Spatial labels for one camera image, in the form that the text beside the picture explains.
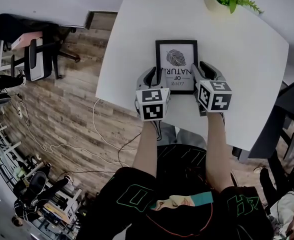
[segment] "framed print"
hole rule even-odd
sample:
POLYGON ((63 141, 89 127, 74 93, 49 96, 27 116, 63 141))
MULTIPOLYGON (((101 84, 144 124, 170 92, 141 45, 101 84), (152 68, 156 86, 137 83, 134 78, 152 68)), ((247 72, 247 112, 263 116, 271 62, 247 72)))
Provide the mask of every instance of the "framed print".
POLYGON ((192 63, 198 66, 196 40, 157 40, 156 66, 166 72, 171 94, 193 94, 196 90, 192 63))

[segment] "wooden floor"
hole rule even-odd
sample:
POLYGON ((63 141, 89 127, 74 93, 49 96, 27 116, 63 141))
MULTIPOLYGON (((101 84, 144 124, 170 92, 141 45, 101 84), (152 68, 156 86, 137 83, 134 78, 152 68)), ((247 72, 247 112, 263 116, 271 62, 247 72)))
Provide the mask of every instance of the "wooden floor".
MULTIPOLYGON (((81 61, 74 63, 72 60, 60 58, 59 71, 63 79, 55 80, 52 74, 44 80, 27 82, 25 86, 10 90, 11 93, 22 94, 29 115, 29 129, 39 144, 35 142, 25 122, 19 119, 13 107, 16 107, 18 100, 16 96, 13 96, 13 106, 6 106, 5 114, 1 118, 8 125, 6 133, 13 143, 22 142, 19 147, 22 154, 39 155, 43 161, 52 164, 52 173, 49 175, 52 180, 56 180, 58 175, 66 171, 115 172, 120 168, 119 163, 108 164, 81 149, 75 150, 67 146, 53 147, 52 150, 50 148, 51 145, 71 145, 87 149, 109 162, 118 161, 118 150, 106 144, 93 125, 93 105, 97 101, 95 92, 115 18, 115 14, 96 13, 90 30, 78 29, 76 33, 69 35, 64 47, 79 54, 81 61), (46 145, 46 151, 43 150, 43 145, 46 145)), ((142 123, 136 118, 135 112, 102 100, 95 107, 94 117, 96 128, 101 135, 118 148, 141 131, 142 123)), ((139 138, 126 148, 136 149, 138 142, 139 138)), ((281 140, 277 147, 279 154, 284 154, 286 148, 281 140)), ((134 151, 120 152, 121 161, 128 165, 132 164, 134 157, 134 151)), ((233 156, 230 161, 238 185, 255 186, 264 200, 259 174, 254 174, 253 170, 261 164, 266 165, 267 161, 251 159, 246 164, 241 164, 233 156)), ((75 186, 93 196, 112 175, 102 172, 69 174, 74 179, 75 186)))

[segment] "white desk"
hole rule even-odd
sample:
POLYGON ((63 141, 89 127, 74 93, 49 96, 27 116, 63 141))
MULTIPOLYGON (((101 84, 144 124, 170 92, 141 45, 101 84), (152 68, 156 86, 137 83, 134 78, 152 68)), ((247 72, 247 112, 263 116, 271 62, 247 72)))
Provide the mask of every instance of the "white desk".
MULTIPOLYGON (((104 56, 96 96, 135 111, 136 80, 156 65, 155 40, 198 41, 199 59, 223 73, 233 96, 225 113, 226 141, 250 150, 280 89, 288 43, 256 15, 238 6, 216 16, 204 0, 124 0, 104 56)), ((195 98, 172 95, 166 123, 207 138, 195 98)))

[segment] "black cable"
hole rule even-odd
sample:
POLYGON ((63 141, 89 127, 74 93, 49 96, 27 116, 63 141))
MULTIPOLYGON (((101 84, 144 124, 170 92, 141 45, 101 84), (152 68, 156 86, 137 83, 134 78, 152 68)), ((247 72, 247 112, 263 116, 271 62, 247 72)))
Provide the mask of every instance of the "black cable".
MULTIPOLYGON (((131 141, 129 141, 129 142, 127 142, 125 145, 123 145, 119 150, 118 150, 118 153, 117 153, 117 155, 118 155, 118 161, 119 161, 119 163, 120 163, 120 165, 121 165, 121 167, 123 167, 123 165, 122 165, 122 162, 121 162, 121 159, 120 159, 120 157, 119 157, 119 152, 125 147, 125 146, 127 146, 128 144, 130 144, 131 142, 133 142, 139 135, 141 135, 142 133, 139 133, 138 135, 136 135, 131 141)), ((85 171, 64 171, 63 173, 61 173, 58 177, 57 177, 57 179, 56 179, 56 181, 55 182, 57 182, 58 181, 58 179, 62 176, 62 175, 64 175, 64 174, 68 174, 68 173, 73 173, 73 174, 85 174, 85 173, 115 173, 115 171, 103 171, 103 170, 85 170, 85 171)))
POLYGON ((85 173, 115 173, 115 171, 103 171, 103 170, 85 170, 85 171, 64 171, 63 173, 61 173, 55 182, 58 181, 58 179, 64 175, 64 174, 68 174, 68 173, 73 173, 73 174, 85 174, 85 173))
POLYGON ((6 94, 8 94, 9 96, 17 96, 21 102, 23 101, 23 96, 20 93, 9 94, 6 88, 2 89, 1 91, 3 91, 3 90, 5 90, 6 94))
POLYGON ((125 146, 127 146, 128 144, 130 144, 131 142, 133 142, 133 141, 134 141, 139 135, 141 135, 141 134, 142 134, 142 133, 139 133, 138 135, 136 135, 135 138, 133 138, 131 141, 127 142, 125 145, 123 145, 123 146, 118 150, 118 152, 117 152, 118 162, 120 163, 121 167, 124 167, 124 166, 122 165, 121 159, 120 159, 120 157, 119 157, 119 152, 120 152, 125 146))
POLYGON ((162 140, 162 129, 161 129, 161 121, 158 121, 158 127, 159 127, 159 139, 157 139, 157 141, 161 141, 162 140))

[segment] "shoe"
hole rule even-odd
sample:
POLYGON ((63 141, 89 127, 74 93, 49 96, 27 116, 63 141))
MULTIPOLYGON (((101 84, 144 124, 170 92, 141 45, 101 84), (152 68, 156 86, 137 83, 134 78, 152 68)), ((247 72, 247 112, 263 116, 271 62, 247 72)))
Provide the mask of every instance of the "shoe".
POLYGON ((22 70, 19 70, 18 71, 17 78, 21 78, 22 76, 23 76, 23 71, 22 70))
POLYGON ((50 163, 50 162, 48 162, 47 164, 46 164, 46 166, 49 166, 49 169, 51 170, 52 169, 52 164, 50 163))
POLYGON ((262 166, 256 167, 255 169, 253 169, 253 173, 254 174, 260 174, 263 168, 264 167, 262 167, 262 166))
POLYGON ((74 182, 73 182, 72 178, 69 175, 66 175, 64 178, 68 180, 69 184, 74 185, 74 182))

